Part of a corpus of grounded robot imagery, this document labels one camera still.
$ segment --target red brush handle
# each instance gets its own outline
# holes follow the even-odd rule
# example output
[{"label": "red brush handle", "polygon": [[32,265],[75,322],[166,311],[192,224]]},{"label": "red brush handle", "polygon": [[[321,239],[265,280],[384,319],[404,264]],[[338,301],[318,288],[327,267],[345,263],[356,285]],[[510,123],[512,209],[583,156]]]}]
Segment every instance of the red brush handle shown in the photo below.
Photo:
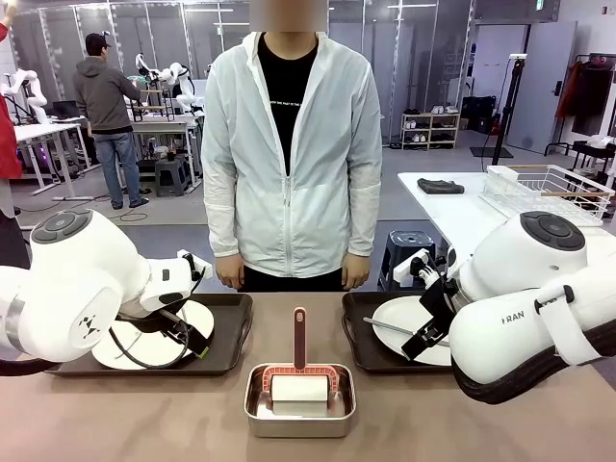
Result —
[{"label": "red brush handle", "polygon": [[297,307],[293,313],[294,316],[294,366],[298,371],[303,371],[306,368],[306,310]]}]

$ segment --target wire basket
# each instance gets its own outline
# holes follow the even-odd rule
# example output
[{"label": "wire basket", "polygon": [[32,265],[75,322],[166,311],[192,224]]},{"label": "wire basket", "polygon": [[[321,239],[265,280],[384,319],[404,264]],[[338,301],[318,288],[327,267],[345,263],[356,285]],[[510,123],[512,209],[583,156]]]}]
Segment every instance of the wire basket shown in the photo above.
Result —
[{"label": "wire basket", "polygon": [[488,167],[479,195],[506,217],[550,212],[575,226],[601,226],[615,192],[559,166]]}]

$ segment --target robot logo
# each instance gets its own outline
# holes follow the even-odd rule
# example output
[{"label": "robot logo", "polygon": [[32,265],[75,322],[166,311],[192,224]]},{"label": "robot logo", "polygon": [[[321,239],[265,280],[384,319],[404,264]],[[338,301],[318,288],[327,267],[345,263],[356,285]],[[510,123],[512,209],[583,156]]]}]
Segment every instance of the robot logo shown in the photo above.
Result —
[{"label": "robot logo", "polygon": [[80,327],[82,324],[84,324],[86,328],[88,329],[88,333],[84,335],[84,340],[87,339],[87,337],[89,337],[92,333],[100,332],[100,329],[92,327],[92,322],[94,321],[94,318],[96,318],[96,315],[92,316],[91,318],[88,318],[87,316],[85,316],[81,321],[79,321]]},{"label": "robot logo", "polygon": [[520,313],[514,313],[512,316],[507,316],[506,318],[502,318],[502,323],[509,324],[510,322],[520,320],[523,317],[524,317],[524,311],[521,311]]}]

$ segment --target gray table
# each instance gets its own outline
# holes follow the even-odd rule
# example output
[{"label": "gray table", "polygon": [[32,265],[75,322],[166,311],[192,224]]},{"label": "gray table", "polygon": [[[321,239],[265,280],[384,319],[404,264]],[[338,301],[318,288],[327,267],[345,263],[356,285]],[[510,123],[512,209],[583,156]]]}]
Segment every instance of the gray table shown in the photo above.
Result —
[{"label": "gray table", "polygon": [[[579,462],[613,460],[616,393],[592,366],[569,369],[500,406],[450,375],[370,377],[353,367],[341,295],[257,295],[244,358],[227,376],[0,379],[2,459],[11,462]],[[358,413],[342,440],[248,433],[252,367],[292,359],[291,319],[308,311],[309,361],[342,363]]]}]

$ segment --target person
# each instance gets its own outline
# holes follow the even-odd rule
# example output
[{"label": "person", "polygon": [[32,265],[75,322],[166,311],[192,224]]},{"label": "person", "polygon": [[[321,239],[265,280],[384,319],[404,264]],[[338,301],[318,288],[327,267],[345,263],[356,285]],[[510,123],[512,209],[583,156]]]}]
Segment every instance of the person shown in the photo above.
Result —
[{"label": "person", "polygon": [[141,92],[116,68],[107,65],[110,45],[100,34],[86,37],[88,57],[77,64],[73,83],[79,112],[88,119],[89,135],[96,144],[96,156],[103,165],[105,183],[112,207],[124,206],[122,188],[116,171],[116,155],[122,162],[129,207],[145,205],[148,200],[140,194],[140,174],[137,151],[124,96],[139,100]]},{"label": "person", "polygon": [[[4,18],[0,21],[0,42],[7,38],[17,14],[16,0],[9,0]],[[0,95],[0,267],[28,269],[30,257],[15,218],[9,180],[21,178],[21,163],[17,159],[17,138],[9,108]]]},{"label": "person", "polygon": [[253,32],[222,53],[207,82],[210,243],[218,278],[242,292],[348,291],[370,274],[378,95],[363,56],[303,32],[312,24],[301,18],[317,3],[326,8],[268,0],[274,32]]}]

